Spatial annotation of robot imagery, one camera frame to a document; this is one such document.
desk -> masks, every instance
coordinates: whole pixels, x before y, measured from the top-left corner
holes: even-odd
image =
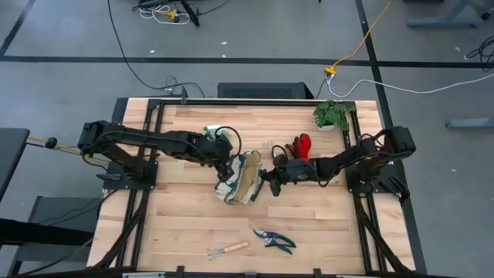
[[[284,145],[306,133],[313,141],[312,157],[334,156],[345,149],[341,131],[317,130],[312,112],[318,100],[192,99],[187,105],[180,105],[179,100],[163,100],[167,103],[161,132],[203,132],[203,127],[211,124],[232,126],[242,137],[242,150],[258,150],[268,169],[272,168],[272,159],[263,146],[267,141]],[[118,120],[120,114],[123,125],[141,129],[149,99],[119,101],[113,120]],[[381,130],[374,101],[351,104],[357,108],[362,134]],[[151,117],[152,130],[156,115]],[[354,135],[352,127],[348,136],[352,144]],[[235,136],[230,138],[236,151],[238,141]],[[137,154],[137,147],[121,147]],[[157,161],[157,186],[149,197],[138,270],[175,271],[177,266],[184,266],[186,272],[313,273],[314,268],[321,268],[323,273],[364,273],[354,201],[347,190],[344,171],[325,188],[315,182],[284,185],[281,195],[273,197],[265,185],[255,202],[230,206],[215,196],[213,187],[218,179],[213,168],[164,155]],[[97,263],[119,236],[128,196],[129,191],[121,190],[104,202],[88,266]],[[391,194],[374,194],[374,200],[382,236],[401,261],[414,269],[400,202]],[[291,238],[297,244],[293,255],[265,248],[264,242],[253,234],[253,226]],[[367,238],[377,270],[374,243],[369,235]],[[131,236],[128,246],[133,245],[133,240]],[[248,241],[249,247],[208,260],[207,248],[241,241]],[[127,247],[124,265],[130,262],[131,251]]]

red glove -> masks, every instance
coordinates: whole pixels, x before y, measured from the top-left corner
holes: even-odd
[[[308,161],[312,141],[309,135],[301,134],[300,137],[293,139],[293,144],[286,144],[285,147],[290,150],[294,158],[302,158],[302,160]]]

potted plant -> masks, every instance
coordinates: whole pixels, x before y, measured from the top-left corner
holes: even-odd
[[[314,118],[319,131],[331,131],[338,126],[342,131],[348,131],[347,112],[355,111],[354,107],[328,100],[319,103],[314,110]]]

gray floor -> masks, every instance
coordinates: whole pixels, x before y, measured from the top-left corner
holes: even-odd
[[[0,36],[10,32],[27,1],[0,0]],[[217,0],[198,2],[202,10]],[[130,8],[134,0],[112,1],[113,16],[128,56],[339,59],[359,43],[362,32],[353,1],[232,0],[205,15],[201,28],[158,25]],[[364,0],[370,22],[385,0]],[[492,22],[477,29],[409,29],[409,16],[434,15],[444,7],[395,1],[373,34],[379,60],[462,62],[492,35]],[[8,56],[120,57],[105,1],[36,0],[8,49]],[[354,59],[368,59],[363,48]],[[323,66],[134,64],[155,86],[164,77],[198,83],[214,97],[218,82],[299,82],[316,92]],[[480,69],[381,68],[383,81],[413,90],[434,89],[484,76]],[[346,93],[372,79],[367,66],[341,66],[333,82]],[[494,80],[432,95],[386,90],[394,124],[410,127],[417,152],[407,159],[408,184],[428,272],[484,277],[494,257],[494,131],[448,131],[447,119],[492,116]],[[110,119],[118,97],[164,92],[138,83],[122,63],[0,63],[0,126],[27,127],[38,137],[75,144],[86,121]],[[193,97],[199,92],[188,88]],[[323,90],[321,98],[332,99]],[[360,85],[347,99],[376,100],[375,87]],[[37,195],[97,196],[97,169],[63,153],[28,147],[19,163],[0,217],[26,220]],[[0,275],[13,250],[0,251]],[[66,264],[61,270],[81,267]]]

wire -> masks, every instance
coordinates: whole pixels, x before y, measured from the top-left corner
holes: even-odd
[[[39,137],[29,136],[28,139],[33,140],[33,141],[42,142],[45,144],[48,143],[48,140],[43,139],[43,138],[39,138]],[[50,149],[49,147],[42,146],[40,144],[33,144],[33,143],[29,143],[29,142],[26,142],[26,143],[30,146],[44,147],[44,148],[47,148],[49,150],[63,151],[66,153],[75,154],[75,155],[79,155],[79,156],[81,155],[80,151],[73,150],[71,147],[67,147],[66,145],[62,145],[62,144],[57,144],[53,149]],[[106,166],[107,163],[109,162],[109,161],[101,160],[99,158],[88,158],[88,159],[90,161],[92,161],[94,164],[98,164],[99,166]]]
[[[275,158],[275,148],[280,148],[283,151],[283,154],[285,155],[285,157],[288,158],[288,154],[286,153],[285,149],[280,145],[274,145],[271,147],[271,157],[272,158]]]
[[[319,95],[321,94],[321,90],[323,89],[323,86],[324,86],[324,83],[326,82],[326,80],[327,80],[327,76],[326,76],[326,78],[324,78],[323,82],[321,83],[321,86],[319,87],[319,92],[317,92],[316,100],[319,98]]]
[[[156,17],[156,15],[168,15],[170,11],[171,8],[168,5],[159,5],[156,8],[139,8],[139,16],[143,19],[154,19],[156,22],[160,24],[169,24],[169,25],[185,25],[191,21],[190,16],[186,13],[177,13],[178,18],[180,18],[181,16],[186,16],[188,19],[186,22],[162,22]]]
[[[124,48],[122,47],[122,43],[120,42],[120,37],[118,36],[118,32],[117,32],[117,28],[115,28],[115,22],[113,22],[113,15],[111,13],[111,5],[110,5],[110,0],[107,0],[107,4],[108,4],[108,15],[110,16],[110,21],[111,21],[111,26],[113,28],[113,32],[115,33],[115,37],[117,38],[117,42],[118,42],[118,47],[120,48],[120,51],[122,52],[122,57],[123,57],[123,61],[125,61],[125,64],[127,65],[127,67],[129,68],[129,70],[132,72],[132,74],[137,78],[137,80],[139,80],[139,82],[143,85],[145,85],[146,87],[152,89],[152,90],[165,90],[165,89],[168,89],[168,88],[173,88],[173,87],[176,87],[176,86],[181,86],[181,85],[195,85],[200,91],[201,91],[201,94],[202,94],[202,97],[205,97],[204,95],[204,92],[202,91],[202,88],[197,84],[197,83],[194,83],[194,82],[183,82],[183,83],[178,83],[178,84],[175,84],[175,85],[172,85],[172,86],[161,86],[161,87],[155,87],[155,86],[150,86],[150,85],[147,85],[138,75],[137,73],[134,71],[134,69],[132,69],[132,67],[130,66],[129,64],[129,61],[127,60],[127,57],[125,56],[125,52],[124,52]]]
[[[240,138],[240,134],[239,134],[239,132],[238,132],[235,128],[233,128],[233,127],[224,126],[224,127],[218,127],[218,128],[216,129],[216,131],[215,131],[215,136],[219,136],[219,135],[218,135],[218,131],[220,131],[220,130],[222,130],[222,129],[229,129],[229,130],[231,130],[231,131],[235,132],[235,134],[237,135],[237,138],[239,139],[239,151],[237,151],[237,154],[236,154],[236,155],[234,155],[234,156],[232,156],[232,158],[236,158],[236,157],[238,157],[238,156],[239,156],[239,154],[240,154],[240,151],[242,151],[242,139]]]
[[[486,48],[488,48],[492,44],[494,44],[494,36],[490,36],[489,38],[487,38],[478,47],[478,49],[475,49],[475,50],[471,51],[469,54],[467,54],[465,56],[465,58],[471,59],[471,58],[473,58],[475,56],[479,56],[480,62],[484,64],[484,66],[482,67],[482,71],[484,73],[487,73],[488,71],[491,70],[492,64],[494,64],[494,60],[491,60],[491,58],[494,57],[494,49],[492,49],[492,51],[490,53],[488,53],[488,54],[484,54],[484,51],[486,50]]]
[[[82,158],[84,160],[84,162],[86,162],[87,164],[91,165],[91,166],[96,166],[96,167],[100,167],[100,168],[103,168],[105,171],[108,171],[108,169],[102,165],[99,165],[99,164],[94,164],[94,163],[91,163],[87,160],[87,157],[85,155],[82,155]]]
[[[89,245],[92,241],[93,241],[93,238],[91,238],[90,240],[88,240],[88,241],[86,241],[84,244],[82,244],[82,245],[81,245],[81,247],[79,247],[76,251],[74,251],[74,252],[70,253],[70,254],[69,254],[69,255],[67,255],[67,256],[64,256],[64,257],[63,257],[63,258],[61,258],[61,259],[56,260],[55,262],[49,263],[49,264],[47,264],[47,265],[45,265],[45,266],[41,266],[41,267],[39,267],[39,268],[37,268],[37,269],[35,269],[35,270],[30,270],[30,271],[28,271],[28,272],[20,273],[20,274],[18,274],[18,275],[16,275],[16,276],[24,276],[24,275],[29,275],[29,274],[37,273],[37,272],[39,272],[39,271],[41,271],[41,270],[45,270],[45,269],[47,269],[47,268],[49,268],[49,267],[51,267],[51,266],[55,266],[57,263],[61,263],[62,261],[64,261],[64,260],[66,260],[66,259],[70,258],[71,256],[76,255],[78,252],[80,252],[82,249],[84,249],[84,247],[88,246],[88,245]]]
[[[108,195],[106,195],[105,198],[103,198],[103,200],[101,200],[101,202],[98,205],[95,205],[92,208],[88,208],[85,211],[79,212],[79,213],[77,213],[77,214],[75,214],[75,215],[73,215],[73,216],[71,216],[71,217],[69,217],[67,219],[60,220],[58,222],[51,223],[51,224],[49,224],[47,226],[54,226],[54,225],[57,225],[57,224],[60,224],[60,223],[67,222],[67,221],[72,220],[72,219],[74,219],[76,217],[79,217],[81,215],[84,215],[84,214],[86,214],[86,213],[88,213],[88,212],[90,212],[90,211],[92,211],[92,210],[94,210],[96,208],[99,208],[111,195],[113,195],[117,191],[118,191],[118,189],[117,190],[113,190],[112,192],[108,193]]]
[[[169,79],[170,77],[171,77],[171,78],[173,78],[173,80],[174,80],[174,85],[178,83],[177,77],[172,76],[172,75],[170,74],[170,75],[169,75],[169,76],[167,76],[167,78],[164,80],[164,85],[165,85],[165,86],[170,86],[170,84],[168,83],[168,79]],[[174,87],[172,87],[172,88],[170,88],[170,89],[167,89],[167,90],[169,90],[169,91],[170,91],[170,94],[173,94],[173,92],[174,92]]]
[[[82,152],[85,152],[85,150],[86,150],[86,149],[88,149],[88,148],[89,148],[89,149],[90,149],[90,148],[93,148],[93,147],[94,147],[94,145],[95,145],[96,143],[98,143],[98,141],[99,141],[99,140],[101,140],[101,139],[105,138],[105,137],[106,137],[106,136],[108,136],[108,135],[111,135],[111,134],[118,134],[118,133],[120,133],[120,132],[123,132],[123,131],[108,131],[108,132],[105,132],[105,133],[101,134],[100,136],[98,136],[98,138],[96,138],[96,140],[95,140],[95,141],[94,141],[91,145],[89,145],[89,146],[81,146],[81,151],[82,151]]]
[[[42,147],[42,148],[45,148],[45,149],[48,149],[48,150],[54,150],[54,151],[61,151],[61,152],[64,152],[64,153],[67,153],[67,154],[73,154],[73,155],[77,155],[77,156],[80,156],[80,154],[74,154],[73,152],[71,151],[65,151],[63,149],[60,149],[60,148],[57,148],[57,147],[54,147],[53,149],[52,148],[49,148],[49,147],[46,147],[46,146],[43,146],[41,144],[33,144],[33,143],[29,143],[29,142],[26,142],[27,145],[29,146],[34,146],[34,147]],[[101,161],[103,163],[108,163],[109,161],[106,161],[106,160],[103,160],[103,159],[99,159],[99,158],[92,158],[93,160],[98,160],[98,161]]]
[[[391,3],[393,2],[394,0],[389,0],[386,4],[386,6],[384,7],[383,11],[381,12],[381,14],[377,17],[377,19],[374,21],[374,23],[372,23],[372,25],[370,26],[369,30],[367,30],[367,33],[365,34],[364,38],[362,39],[362,41],[359,43],[359,45],[357,46],[357,48],[355,49],[355,51],[353,53],[351,53],[349,56],[346,56],[344,58],[341,58],[339,59],[336,63],[334,63],[330,68],[327,69],[327,73],[330,73],[330,74],[336,74],[336,66],[343,62],[344,60],[347,60],[347,59],[350,59],[352,58],[353,56],[355,56],[355,54],[358,53],[358,51],[360,50],[360,48],[364,45],[364,42],[367,40],[367,37],[371,34],[371,31],[372,29],[376,26],[376,23],[379,22],[379,20],[381,20],[381,17],[384,15],[384,13],[386,13],[387,9],[391,6]]]
[[[228,2],[230,2],[230,0],[226,0],[226,1],[224,1],[224,2],[223,2],[223,3],[221,3],[220,5],[217,5],[216,7],[214,7],[214,8],[212,8],[212,9],[210,9],[210,10],[209,10],[209,11],[207,11],[207,12],[199,12],[199,13],[198,13],[198,16],[200,16],[200,15],[207,15],[208,13],[213,12],[214,10],[216,10],[216,9],[218,9],[218,8],[221,8],[224,4],[226,4],[226,3],[228,3]]]
[[[99,199],[104,193],[101,193],[99,194],[97,197],[95,197],[93,200],[89,201],[87,204],[85,204],[82,208],[75,208],[75,209],[71,209],[69,210],[68,212],[66,212],[64,215],[60,216],[60,217],[53,217],[51,219],[45,219],[43,221],[40,221],[36,224],[43,224],[44,222],[48,222],[48,221],[51,221],[51,220],[58,220],[58,219],[62,219],[66,216],[68,216],[70,213],[72,212],[76,212],[76,211],[79,211],[79,210],[83,210],[85,208],[87,208],[89,205],[91,205],[94,201],[96,201],[97,199]]]
[[[330,76],[329,80],[327,81],[327,88],[328,88],[328,90],[335,97],[348,97],[355,90],[355,88],[358,85],[360,85],[361,83],[363,83],[363,82],[374,83],[374,84],[382,85],[382,86],[385,86],[385,87],[388,87],[388,88],[391,88],[391,89],[400,90],[400,91],[408,92],[408,93],[427,94],[427,93],[437,93],[439,91],[451,89],[452,87],[456,87],[456,86],[461,86],[461,85],[476,83],[476,82],[479,82],[479,81],[482,81],[482,80],[486,80],[488,78],[491,78],[493,76],[494,76],[494,74],[490,74],[488,76],[484,76],[484,77],[478,78],[476,80],[469,80],[469,81],[464,81],[464,82],[460,82],[460,83],[454,83],[454,84],[449,85],[449,86],[445,86],[445,87],[442,87],[442,88],[438,88],[438,89],[435,89],[435,90],[429,90],[429,91],[414,91],[414,90],[403,89],[403,88],[392,86],[392,85],[387,85],[387,84],[384,84],[384,83],[381,83],[381,82],[377,82],[377,81],[373,81],[373,80],[360,80],[357,83],[355,83],[355,85],[350,89],[350,91],[348,93],[345,93],[343,96],[341,96],[341,95],[338,95],[338,94],[334,93],[331,90],[331,81],[333,80],[333,77],[334,77],[334,75],[332,74]]]

